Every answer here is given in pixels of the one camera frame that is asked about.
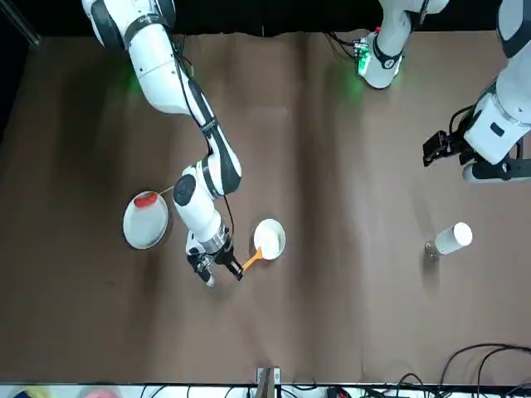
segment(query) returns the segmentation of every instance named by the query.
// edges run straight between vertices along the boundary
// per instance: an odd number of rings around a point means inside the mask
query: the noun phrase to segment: white plate
[[[138,208],[134,200],[151,191],[139,193],[129,202],[124,213],[124,236],[135,249],[148,249],[155,246],[163,237],[168,226],[168,206],[157,193],[157,201],[147,207]]]

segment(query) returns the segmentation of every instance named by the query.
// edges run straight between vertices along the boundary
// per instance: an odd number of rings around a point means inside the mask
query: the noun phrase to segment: green light
[[[371,61],[370,51],[364,51],[358,60],[358,74],[365,76],[367,73],[368,63]]]

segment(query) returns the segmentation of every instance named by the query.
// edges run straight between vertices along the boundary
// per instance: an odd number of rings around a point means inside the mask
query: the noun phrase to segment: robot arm
[[[531,129],[531,0],[504,0],[498,34],[508,65],[467,110],[454,132],[439,131],[424,145],[424,164],[460,155],[466,181],[531,178],[523,138]],[[509,155],[516,146],[516,157]]]
[[[383,21],[379,32],[356,41],[358,73],[374,88],[388,87],[397,75],[407,38],[412,32],[409,12],[420,13],[419,25],[426,14],[437,14],[450,0],[379,0]]]
[[[148,102],[169,114],[189,114],[207,140],[207,155],[187,167],[177,181],[173,201],[189,229],[188,262],[212,286],[211,266],[224,264],[238,279],[242,269],[233,255],[232,239],[214,207],[234,192],[241,165],[225,138],[199,84],[181,65],[168,30],[175,21],[173,0],[82,0],[98,40],[126,50]]]

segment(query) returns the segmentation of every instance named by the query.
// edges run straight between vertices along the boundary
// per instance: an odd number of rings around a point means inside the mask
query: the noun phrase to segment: metal bracket
[[[259,367],[256,369],[256,383],[260,383],[260,380],[261,380],[261,377],[262,377],[262,372],[265,370],[265,369],[268,369],[267,367]],[[281,379],[280,379],[280,368],[279,367],[273,367],[273,368],[269,368],[273,371],[273,380],[275,382],[275,385],[279,385],[281,383]]]

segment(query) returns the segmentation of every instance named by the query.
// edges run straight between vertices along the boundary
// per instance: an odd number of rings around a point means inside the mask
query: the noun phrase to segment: orange spatula
[[[262,260],[264,257],[262,255],[262,248],[259,248],[255,255],[253,255],[244,265],[243,265],[243,271],[247,271],[247,269],[257,260]]]

